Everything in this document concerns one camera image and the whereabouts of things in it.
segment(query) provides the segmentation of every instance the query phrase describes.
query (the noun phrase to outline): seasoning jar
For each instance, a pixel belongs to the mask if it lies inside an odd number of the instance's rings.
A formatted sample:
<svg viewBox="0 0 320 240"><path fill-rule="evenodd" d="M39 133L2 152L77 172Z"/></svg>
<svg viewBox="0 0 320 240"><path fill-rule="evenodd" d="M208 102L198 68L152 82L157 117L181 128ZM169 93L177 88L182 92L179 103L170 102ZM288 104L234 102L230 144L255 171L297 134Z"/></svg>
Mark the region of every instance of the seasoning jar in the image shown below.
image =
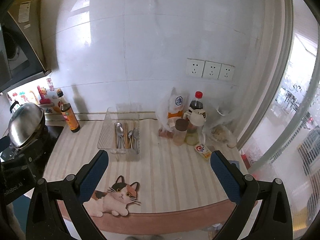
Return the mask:
<svg viewBox="0 0 320 240"><path fill-rule="evenodd" d="M186 137L189 122L185 119L178 119L174 126L173 143L177 146L183 144Z"/></svg>
<svg viewBox="0 0 320 240"><path fill-rule="evenodd" d="M196 145L200 141L200 135L202 133L202 128L204 125L205 111L202 109L193 110L190 115L190 122L187 128L185 142L188 145Z"/></svg>

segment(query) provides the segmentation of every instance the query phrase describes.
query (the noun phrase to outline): red bottle cap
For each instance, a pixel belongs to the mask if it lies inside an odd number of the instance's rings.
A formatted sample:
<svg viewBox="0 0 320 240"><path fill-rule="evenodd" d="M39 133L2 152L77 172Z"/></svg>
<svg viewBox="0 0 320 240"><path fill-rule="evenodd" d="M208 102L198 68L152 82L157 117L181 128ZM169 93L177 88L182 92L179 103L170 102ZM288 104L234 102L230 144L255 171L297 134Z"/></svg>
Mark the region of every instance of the red bottle cap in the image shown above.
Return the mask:
<svg viewBox="0 0 320 240"><path fill-rule="evenodd" d="M203 96L202 92L200 92L200 91L196 92L196 98L201 99L202 96Z"/></svg>

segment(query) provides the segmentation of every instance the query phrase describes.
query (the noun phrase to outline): silver screw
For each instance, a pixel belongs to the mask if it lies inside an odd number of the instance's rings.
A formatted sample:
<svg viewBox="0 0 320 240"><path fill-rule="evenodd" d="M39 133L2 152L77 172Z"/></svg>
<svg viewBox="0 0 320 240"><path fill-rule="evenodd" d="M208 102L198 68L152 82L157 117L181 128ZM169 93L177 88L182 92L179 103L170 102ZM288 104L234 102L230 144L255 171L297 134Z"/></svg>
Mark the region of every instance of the silver screw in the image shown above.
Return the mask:
<svg viewBox="0 0 320 240"><path fill-rule="evenodd" d="M247 181L252 181L253 177L251 175L247 174L247 175L244 176L244 179L247 180Z"/></svg>
<svg viewBox="0 0 320 240"><path fill-rule="evenodd" d="M281 180L281 179L279 179L279 178L276 178L276 184L281 185L281 184L282 184L282 180Z"/></svg>
<svg viewBox="0 0 320 240"><path fill-rule="evenodd" d="M75 176L73 174L69 174L67 176L67 181L72 181L75 178Z"/></svg>
<svg viewBox="0 0 320 240"><path fill-rule="evenodd" d="M38 185L41 185L42 183L44 183L44 179L43 178L41 178L41 179L38 179Z"/></svg>

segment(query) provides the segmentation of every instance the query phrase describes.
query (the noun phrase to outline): blue gripper pad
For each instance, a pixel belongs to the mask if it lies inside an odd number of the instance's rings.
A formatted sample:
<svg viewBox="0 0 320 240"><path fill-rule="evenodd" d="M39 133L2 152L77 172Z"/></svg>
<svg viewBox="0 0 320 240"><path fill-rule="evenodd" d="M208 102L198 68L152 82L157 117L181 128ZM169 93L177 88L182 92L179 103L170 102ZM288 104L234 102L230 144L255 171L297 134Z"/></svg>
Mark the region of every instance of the blue gripper pad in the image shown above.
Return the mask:
<svg viewBox="0 0 320 240"><path fill-rule="evenodd" d="M238 205L241 200L240 185L216 152L211 154L210 165L230 201Z"/></svg>
<svg viewBox="0 0 320 240"><path fill-rule="evenodd" d="M81 204L90 200L108 164L108 153L100 150L88 164L79 170L75 186L78 188L77 196Z"/></svg>

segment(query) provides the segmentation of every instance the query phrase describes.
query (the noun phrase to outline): electrical socket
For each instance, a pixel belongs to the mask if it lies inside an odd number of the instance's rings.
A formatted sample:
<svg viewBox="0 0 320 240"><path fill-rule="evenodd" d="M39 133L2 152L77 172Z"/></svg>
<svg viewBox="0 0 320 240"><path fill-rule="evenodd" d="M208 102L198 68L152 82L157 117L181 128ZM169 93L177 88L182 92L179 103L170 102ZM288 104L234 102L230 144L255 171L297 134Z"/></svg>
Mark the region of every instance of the electrical socket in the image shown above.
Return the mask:
<svg viewBox="0 0 320 240"><path fill-rule="evenodd" d="M203 78L218 79L220 69L221 69L221 63L206 61L204 64L204 70L203 70L202 77Z"/></svg>
<svg viewBox="0 0 320 240"><path fill-rule="evenodd" d="M234 66L222 64L218 80L231 81L234 72L235 72Z"/></svg>
<svg viewBox="0 0 320 240"><path fill-rule="evenodd" d="M186 73L193 77L202 77L202 72L204 68L204 61L198 59L187 59Z"/></svg>

